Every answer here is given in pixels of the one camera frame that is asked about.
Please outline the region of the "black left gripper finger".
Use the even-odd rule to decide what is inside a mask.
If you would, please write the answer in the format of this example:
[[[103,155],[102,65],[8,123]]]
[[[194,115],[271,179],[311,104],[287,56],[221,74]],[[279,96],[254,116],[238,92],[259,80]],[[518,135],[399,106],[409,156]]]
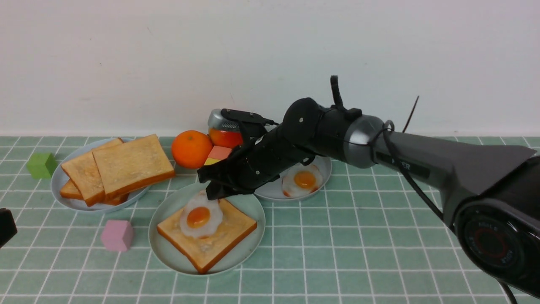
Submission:
[[[0,209],[0,248],[4,247],[17,234],[15,218],[6,208]]]

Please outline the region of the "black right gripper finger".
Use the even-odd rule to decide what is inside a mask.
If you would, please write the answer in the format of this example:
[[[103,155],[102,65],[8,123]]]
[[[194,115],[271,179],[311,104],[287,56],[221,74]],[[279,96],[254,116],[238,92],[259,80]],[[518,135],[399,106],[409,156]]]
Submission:
[[[201,183],[214,182],[220,185],[235,185],[235,173],[232,163],[213,163],[197,169],[197,177]]]
[[[235,195],[249,195],[249,190],[233,188],[229,185],[222,185],[210,182],[206,187],[206,195],[210,201],[229,198]]]

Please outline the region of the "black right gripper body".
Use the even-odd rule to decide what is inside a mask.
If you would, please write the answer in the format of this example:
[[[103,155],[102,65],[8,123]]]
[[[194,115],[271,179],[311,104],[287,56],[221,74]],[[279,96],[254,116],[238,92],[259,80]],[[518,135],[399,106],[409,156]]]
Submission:
[[[277,179],[286,169],[314,158],[316,154],[313,151],[297,146],[287,138],[291,134],[291,130],[279,125],[247,146],[233,150],[219,162],[234,166],[237,183],[229,186],[249,190],[251,194]]]

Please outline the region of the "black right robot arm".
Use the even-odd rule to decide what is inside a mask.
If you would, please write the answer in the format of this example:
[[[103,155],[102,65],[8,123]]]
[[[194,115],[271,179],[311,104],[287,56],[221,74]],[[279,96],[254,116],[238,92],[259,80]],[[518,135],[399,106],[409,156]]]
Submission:
[[[323,156],[400,172],[454,233],[467,257],[503,284],[539,297],[539,156],[524,146],[479,146],[394,131],[391,121],[295,101],[282,123],[197,171],[208,198],[251,194]]]

